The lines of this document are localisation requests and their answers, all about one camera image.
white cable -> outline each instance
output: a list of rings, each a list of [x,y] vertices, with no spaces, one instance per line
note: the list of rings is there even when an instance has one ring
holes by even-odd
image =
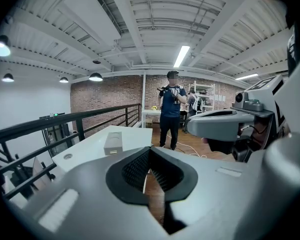
[[[190,148],[192,148],[193,150],[194,150],[194,152],[195,153],[192,153],[192,154],[189,154],[189,155],[197,155],[198,157],[200,157],[200,158],[207,158],[207,156],[206,155],[199,155],[198,154],[198,152],[192,147],[192,146],[189,146],[189,145],[186,145],[186,144],[182,144],[182,143],[180,143],[180,142],[177,142],[178,144],[180,144],[180,145],[183,145],[183,146],[187,146],[187,147],[190,147]]]

blue t-shirt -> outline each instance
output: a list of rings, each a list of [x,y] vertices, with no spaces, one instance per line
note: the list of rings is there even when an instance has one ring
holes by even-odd
[[[174,87],[167,85],[167,87],[170,90],[176,89],[181,96],[186,95],[185,89],[180,85],[176,85]],[[170,90],[162,90],[159,93],[159,96],[163,97],[161,115],[168,118],[177,118],[180,117],[180,102],[175,104],[175,98],[172,97]]]

black pants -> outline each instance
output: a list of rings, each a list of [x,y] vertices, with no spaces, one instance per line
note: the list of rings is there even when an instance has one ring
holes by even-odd
[[[174,150],[177,146],[178,141],[178,129],[180,124],[180,116],[178,117],[167,117],[160,116],[160,146],[163,147],[166,144],[167,133],[171,132],[171,145],[170,148]]]

white wall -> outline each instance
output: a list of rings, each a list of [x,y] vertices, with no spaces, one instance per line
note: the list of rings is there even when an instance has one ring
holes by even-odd
[[[1,81],[7,67],[12,69],[14,82]],[[57,76],[57,72],[47,69],[0,62],[0,129],[37,120],[51,113],[70,113],[70,84],[60,83]],[[28,155],[45,145],[41,131],[7,142],[13,157],[15,154],[19,157]],[[52,163],[48,152],[38,158],[47,166]],[[32,167],[33,159],[26,161],[24,165]],[[59,175],[57,169],[52,173]]]

white column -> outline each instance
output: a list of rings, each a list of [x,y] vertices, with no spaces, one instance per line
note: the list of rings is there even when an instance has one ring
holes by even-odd
[[[146,71],[143,72],[143,87],[142,87],[142,109],[141,111],[145,110],[145,99],[146,99]],[[141,114],[141,127],[146,127],[146,115]]]

